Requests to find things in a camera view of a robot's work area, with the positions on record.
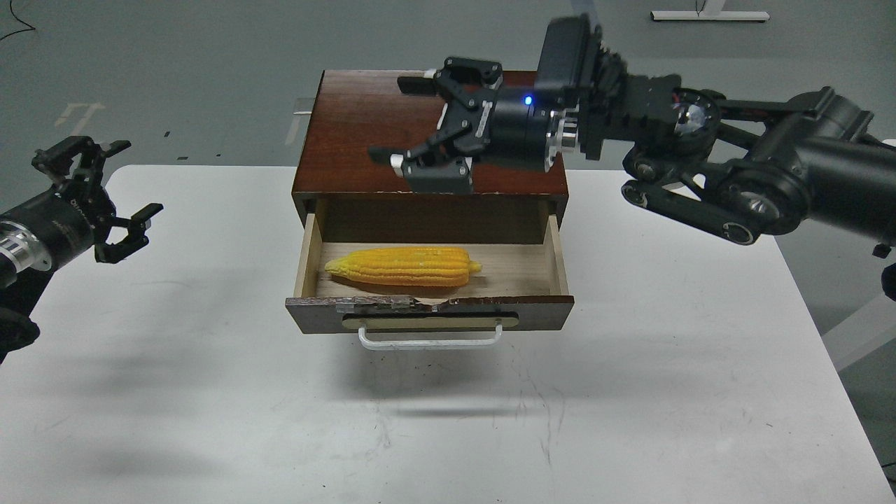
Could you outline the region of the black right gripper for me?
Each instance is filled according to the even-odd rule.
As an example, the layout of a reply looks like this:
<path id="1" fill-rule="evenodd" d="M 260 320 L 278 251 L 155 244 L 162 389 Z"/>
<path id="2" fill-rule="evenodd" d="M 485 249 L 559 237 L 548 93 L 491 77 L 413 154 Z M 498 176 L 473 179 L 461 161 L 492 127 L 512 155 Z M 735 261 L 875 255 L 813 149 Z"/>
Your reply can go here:
<path id="1" fill-rule="evenodd" d="M 55 272 L 93 245 L 97 263 L 118 264 L 147 246 L 151 217 L 163 211 L 163 205 L 150 203 L 129 219 L 121 218 L 102 187 L 106 160 L 131 146 L 128 140 L 103 147 L 89 136 L 68 136 L 48 150 L 35 150 L 31 165 L 55 190 L 73 186 L 77 193 L 99 194 L 80 201 L 50 189 L 3 213 L 3 274 Z M 123 228 L 126 234 L 109 244 L 112 228 Z"/>

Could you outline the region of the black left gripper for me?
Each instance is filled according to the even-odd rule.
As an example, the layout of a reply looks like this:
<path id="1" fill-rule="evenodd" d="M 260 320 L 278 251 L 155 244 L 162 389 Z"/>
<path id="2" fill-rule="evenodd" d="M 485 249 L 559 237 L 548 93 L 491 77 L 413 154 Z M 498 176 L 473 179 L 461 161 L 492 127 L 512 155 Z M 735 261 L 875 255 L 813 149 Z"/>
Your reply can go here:
<path id="1" fill-rule="evenodd" d="M 418 146 L 371 146 L 367 154 L 407 183 L 413 193 L 469 195 L 474 160 L 503 168 L 549 172 L 560 146 L 565 111 L 544 106 L 533 90 L 502 90 L 497 61 L 445 58 L 422 76 L 397 77 L 403 95 L 439 96 L 444 111 L 434 134 Z M 478 134 L 483 108 L 491 109 L 487 140 Z"/>

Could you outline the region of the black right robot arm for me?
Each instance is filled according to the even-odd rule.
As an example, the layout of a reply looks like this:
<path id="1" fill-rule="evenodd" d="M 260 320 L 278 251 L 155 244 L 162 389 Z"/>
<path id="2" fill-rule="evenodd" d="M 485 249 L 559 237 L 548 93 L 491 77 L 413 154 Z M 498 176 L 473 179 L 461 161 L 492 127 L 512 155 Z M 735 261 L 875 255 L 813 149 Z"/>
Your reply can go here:
<path id="1" fill-rule="evenodd" d="M 293 195 L 381 193 L 464 202 L 565 197 L 561 156 L 623 160 L 630 204 L 738 245 L 822 221 L 894 248 L 894 147 L 829 87 L 733 100 L 681 77 L 637 76 L 586 14 L 547 26 L 538 69 L 452 55 L 427 71 L 326 71 Z"/>

